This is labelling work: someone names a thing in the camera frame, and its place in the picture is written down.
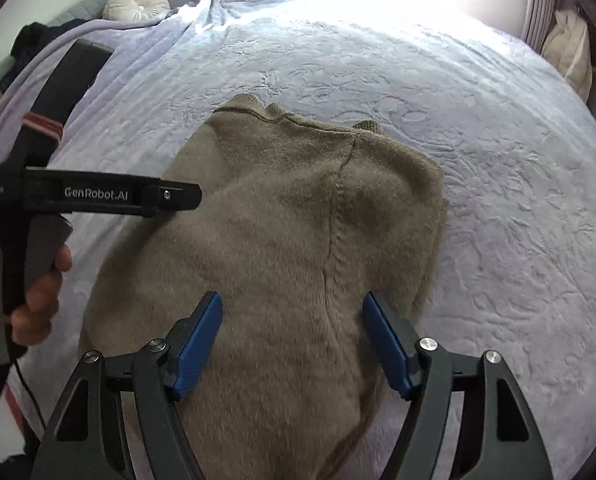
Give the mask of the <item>person's left hand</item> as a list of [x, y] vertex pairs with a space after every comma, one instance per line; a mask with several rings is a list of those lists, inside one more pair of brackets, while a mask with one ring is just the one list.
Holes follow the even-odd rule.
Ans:
[[23, 347], [36, 346], [51, 332], [51, 322], [59, 310], [59, 292], [63, 273], [72, 268], [68, 246], [58, 250], [51, 269], [36, 280], [25, 293], [25, 303], [12, 312], [12, 340]]

